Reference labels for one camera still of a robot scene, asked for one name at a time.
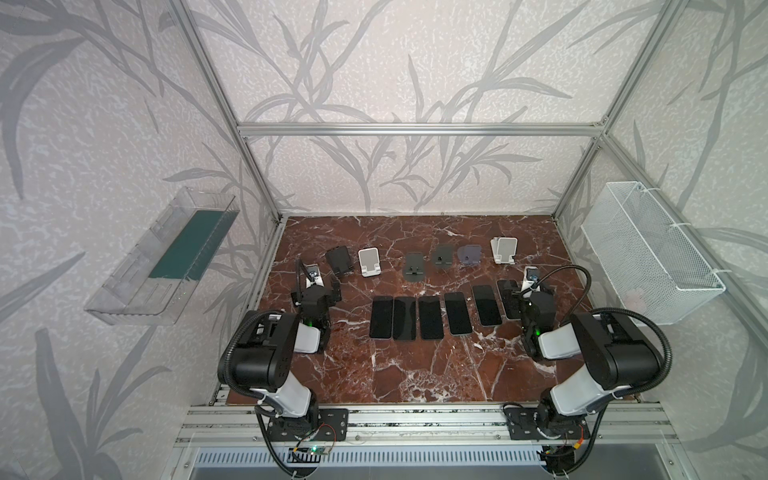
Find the white-edged phone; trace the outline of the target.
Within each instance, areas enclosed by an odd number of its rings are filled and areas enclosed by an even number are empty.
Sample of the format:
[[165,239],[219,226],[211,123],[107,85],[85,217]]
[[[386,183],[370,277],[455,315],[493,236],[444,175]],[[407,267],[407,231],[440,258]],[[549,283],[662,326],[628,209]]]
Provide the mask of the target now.
[[519,321],[521,319],[521,289],[518,283],[515,280],[498,280],[497,289],[505,317],[511,321]]

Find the black phone front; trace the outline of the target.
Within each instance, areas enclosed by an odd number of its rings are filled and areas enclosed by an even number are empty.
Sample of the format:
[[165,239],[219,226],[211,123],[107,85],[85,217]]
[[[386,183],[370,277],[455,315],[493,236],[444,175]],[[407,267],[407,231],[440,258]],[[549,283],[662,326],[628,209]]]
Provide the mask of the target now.
[[473,285],[474,303],[482,326],[495,327],[502,324],[502,317],[491,285]]

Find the black phone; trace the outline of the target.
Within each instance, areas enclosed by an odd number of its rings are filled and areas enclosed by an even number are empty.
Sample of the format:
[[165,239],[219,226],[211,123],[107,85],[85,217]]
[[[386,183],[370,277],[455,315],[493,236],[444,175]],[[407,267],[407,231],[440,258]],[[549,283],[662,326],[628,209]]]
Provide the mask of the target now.
[[392,338],[400,341],[414,340],[416,337],[417,305],[414,297],[396,297],[394,299]]
[[474,303],[482,326],[495,327],[502,324],[502,317],[491,285],[473,285]]
[[438,296],[418,298],[420,335],[423,340],[441,340],[444,338],[442,309]]

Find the purple-edged phone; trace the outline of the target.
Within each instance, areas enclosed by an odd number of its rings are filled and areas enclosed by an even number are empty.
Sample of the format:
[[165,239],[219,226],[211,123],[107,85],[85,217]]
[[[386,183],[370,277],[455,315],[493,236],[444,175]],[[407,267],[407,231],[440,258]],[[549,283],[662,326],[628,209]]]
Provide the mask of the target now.
[[369,336],[373,339],[389,339],[393,329],[394,298],[375,296],[372,301]]

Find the white folding phone stand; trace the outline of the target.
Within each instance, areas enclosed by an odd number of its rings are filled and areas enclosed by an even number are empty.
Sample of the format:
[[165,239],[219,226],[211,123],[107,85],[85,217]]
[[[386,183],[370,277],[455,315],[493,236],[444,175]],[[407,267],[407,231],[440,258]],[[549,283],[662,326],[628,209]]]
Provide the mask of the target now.
[[494,237],[490,241],[495,264],[514,264],[518,239],[514,237]]

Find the silver-edged phone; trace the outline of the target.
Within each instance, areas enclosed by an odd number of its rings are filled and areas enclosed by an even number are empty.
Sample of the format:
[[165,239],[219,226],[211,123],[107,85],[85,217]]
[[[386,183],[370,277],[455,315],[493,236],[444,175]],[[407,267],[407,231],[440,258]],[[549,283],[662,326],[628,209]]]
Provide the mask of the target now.
[[472,324],[464,294],[462,292],[446,293],[444,303],[451,334],[454,336],[470,334]]

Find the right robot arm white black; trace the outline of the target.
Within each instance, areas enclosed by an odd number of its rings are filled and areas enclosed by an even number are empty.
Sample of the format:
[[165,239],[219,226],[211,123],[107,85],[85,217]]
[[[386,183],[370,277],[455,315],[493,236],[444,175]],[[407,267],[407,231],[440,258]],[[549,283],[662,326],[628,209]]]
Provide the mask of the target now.
[[673,363],[671,342],[649,318],[635,311],[602,307],[571,313],[555,325],[554,296],[521,295],[523,345],[536,360],[579,357],[583,366],[540,396],[538,416],[545,424],[595,413],[614,399],[660,385]]

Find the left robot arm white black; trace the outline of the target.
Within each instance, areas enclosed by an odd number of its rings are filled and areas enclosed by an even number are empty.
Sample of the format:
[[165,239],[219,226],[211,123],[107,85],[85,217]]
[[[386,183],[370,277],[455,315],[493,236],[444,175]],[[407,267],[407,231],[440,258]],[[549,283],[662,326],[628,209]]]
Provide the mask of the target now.
[[219,360],[218,380],[257,401],[258,414],[284,424],[318,427],[316,394],[291,372],[296,353],[316,354],[330,339],[330,308],[341,300],[338,283],[295,292],[295,313],[249,310]]

